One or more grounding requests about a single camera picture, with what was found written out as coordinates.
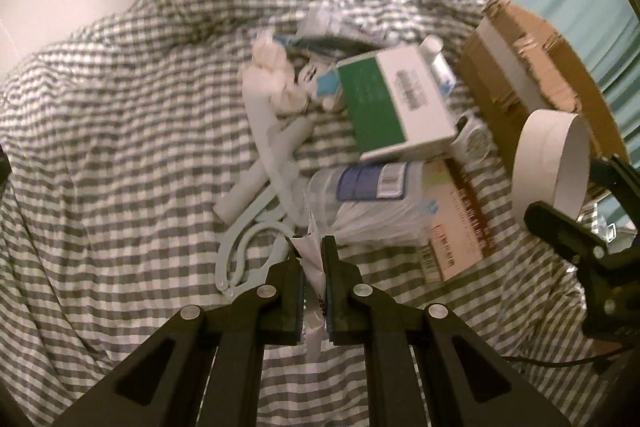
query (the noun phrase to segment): white cardboard ring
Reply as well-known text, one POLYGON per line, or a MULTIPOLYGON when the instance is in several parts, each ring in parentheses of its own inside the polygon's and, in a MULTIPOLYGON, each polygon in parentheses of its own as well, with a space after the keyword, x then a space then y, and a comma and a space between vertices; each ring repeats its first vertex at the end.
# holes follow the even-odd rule
POLYGON ((539 109, 527 119, 513 163, 513 216, 523 228, 524 213, 545 201, 577 219, 589 183, 589 131, 578 114, 539 109))

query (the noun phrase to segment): small white box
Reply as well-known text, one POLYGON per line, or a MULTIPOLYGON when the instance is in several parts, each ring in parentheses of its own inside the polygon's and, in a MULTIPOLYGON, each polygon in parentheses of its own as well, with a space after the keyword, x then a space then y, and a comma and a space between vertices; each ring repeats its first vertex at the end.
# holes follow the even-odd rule
POLYGON ((429 160, 446 154, 456 129, 417 46, 348 58, 337 69, 360 161, 429 160))

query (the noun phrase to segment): teal curtain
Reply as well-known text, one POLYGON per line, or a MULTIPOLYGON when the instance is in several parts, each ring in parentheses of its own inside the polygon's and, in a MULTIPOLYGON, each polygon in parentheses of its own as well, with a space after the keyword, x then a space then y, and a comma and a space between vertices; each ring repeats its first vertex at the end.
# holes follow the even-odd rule
MULTIPOLYGON (((609 103, 631 162, 640 168, 640 23, 628 0, 514 0, 549 20, 569 41, 609 103)), ((614 198, 598 211, 628 222, 614 198)))

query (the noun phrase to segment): checkered cloth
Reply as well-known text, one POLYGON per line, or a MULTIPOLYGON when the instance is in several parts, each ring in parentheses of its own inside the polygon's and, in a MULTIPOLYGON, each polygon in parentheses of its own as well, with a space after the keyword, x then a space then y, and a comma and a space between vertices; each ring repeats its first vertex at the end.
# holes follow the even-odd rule
MULTIPOLYGON (((13 172, 0 204, 0 377, 38 426, 52 422, 182 306, 226 303, 214 284, 225 228, 214 198, 257 159, 238 82, 267 26, 295 31, 317 0, 138 0, 44 48, 1 89, 0 139, 13 172)), ((487 0, 327 0, 364 28, 439 35, 456 63, 487 0)), ((473 107, 464 86, 454 108, 473 107)), ((345 115, 312 112, 296 152, 306 173, 357 158, 345 115)), ((344 248, 399 302, 447 303, 504 355, 591 354, 574 275, 511 216, 497 155, 467 169, 497 250, 425 284, 409 248, 344 248)), ((249 249, 260 264, 272 236, 249 249)), ((576 425, 605 383, 589 366, 522 374, 576 425)), ((258 425, 368 425, 361 347, 267 349, 258 425)))

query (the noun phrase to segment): black wire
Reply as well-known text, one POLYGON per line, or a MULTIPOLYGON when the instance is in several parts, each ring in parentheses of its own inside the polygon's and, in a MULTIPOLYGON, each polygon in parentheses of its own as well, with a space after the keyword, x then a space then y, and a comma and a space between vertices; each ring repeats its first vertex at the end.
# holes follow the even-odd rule
POLYGON ((632 346, 623 346, 603 355, 597 355, 595 357, 587 357, 586 359, 567 360, 565 362, 546 362, 545 360, 526 359, 525 357, 503 357, 508 362, 522 362, 530 363, 531 365, 541 365, 542 367, 571 367, 572 365, 581 365, 583 363, 597 362, 598 360, 606 360, 609 357, 619 355, 620 353, 626 353, 631 350, 632 346))

